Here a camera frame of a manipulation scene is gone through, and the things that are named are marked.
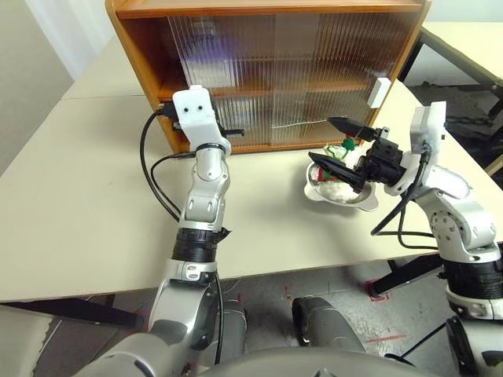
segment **small white bowl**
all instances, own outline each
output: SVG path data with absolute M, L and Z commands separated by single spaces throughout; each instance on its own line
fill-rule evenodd
M 316 182 L 311 179 L 310 171 L 315 167 L 316 165 L 314 163 L 310 163 L 306 169 L 306 186 L 304 187 L 304 194 L 308 199 L 314 200 L 315 202 L 329 202 L 341 207 L 357 207 L 361 210 L 375 210 L 379 205 L 376 198 L 376 186 L 373 182 L 366 182 L 362 192 L 358 194 L 358 197 L 348 202 L 338 202 L 326 198 L 316 187 Z

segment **gray floor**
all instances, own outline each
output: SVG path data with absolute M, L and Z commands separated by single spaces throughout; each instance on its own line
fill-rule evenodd
M 401 354 L 453 313 L 445 300 L 445 282 L 435 274 L 392 291 L 389 300 L 372 302 L 363 289 L 365 281 L 388 272 L 387 263 L 378 262 L 229 280 L 224 282 L 223 289 L 226 298 L 239 297 L 248 312 L 248 352 L 298 346 L 292 326 L 291 300 L 318 295 L 348 319 L 368 353 Z M 118 295 L 116 307 L 147 313 L 154 293 L 138 291 Z M 72 375 L 127 334 L 127 331 L 64 321 L 47 343 L 34 376 Z M 437 375 L 456 375 L 445 331 L 435 335 L 409 359 L 418 368 Z

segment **green object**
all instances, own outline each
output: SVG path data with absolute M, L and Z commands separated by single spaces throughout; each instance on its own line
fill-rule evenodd
M 334 177 L 333 175 L 331 175 L 330 173 L 327 173 L 326 171 L 322 170 L 321 171 L 321 180 L 322 181 L 327 181 L 329 179 L 334 179 L 336 177 Z
M 347 156 L 347 153 L 349 153 L 349 149 L 346 149 L 345 153 L 343 154 L 343 156 L 340 158 L 341 161 L 343 161 L 346 156 Z
M 325 147 L 325 151 L 326 151 L 327 153 L 330 153 L 334 159 L 338 159 L 338 157 L 337 157 L 337 155 L 336 155 L 336 151 L 335 151 L 335 149 L 333 148 L 333 145 L 327 145 L 327 146 Z
M 342 146 L 345 147 L 347 151 L 354 151 L 354 147 L 356 147 L 356 144 L 354 143 L 354 138 L 346 137 L 342 143 Z

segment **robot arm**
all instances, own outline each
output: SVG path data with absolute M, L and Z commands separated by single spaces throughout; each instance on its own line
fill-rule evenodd
M 124 339 L 81 370 L 79 377 L 178 377 L 194 351 L 204 350 L 213 339 L 218 309 L 215 254 L 218 242 L 229 234 L 222 221 L 230 183 L 226 156 L 231 146 L 218 126 L 206 89 L 191 86 L 175 93 L 173 103 L 196 164 L 174 250 L 153 304 L 149 332 Z
M 457 314 L 447 321 L 461 374 L 501 375 L 503 369 L 503 268 L 494 242 L 496 226 L 459 175 L 439 167 L 445 102 L 418 108 L 410 131 L 411 151 L 387 139 L 389 130 L 371 129 L 345 118 L 329 122 L 346 134 L 374 141 L 354 170 L 328 156 L 310 153 L 322 169 L 359 192 L 365 181 L 385 184 L 400 204 L 374 230 L 377 234 L 408 201 L 426 213 L 443 260 L 447 299 Z

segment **wooden cabinet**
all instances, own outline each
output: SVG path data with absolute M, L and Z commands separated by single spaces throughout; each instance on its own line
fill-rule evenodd
M 208 88 L 234 152 L 312 148 L 344 135 L 329 116 L 372 125 L 377 78 L 394 80 L 429 0 L 106 0 L 152 108 Z M 174 151 L 188 149 L 160 119 Z

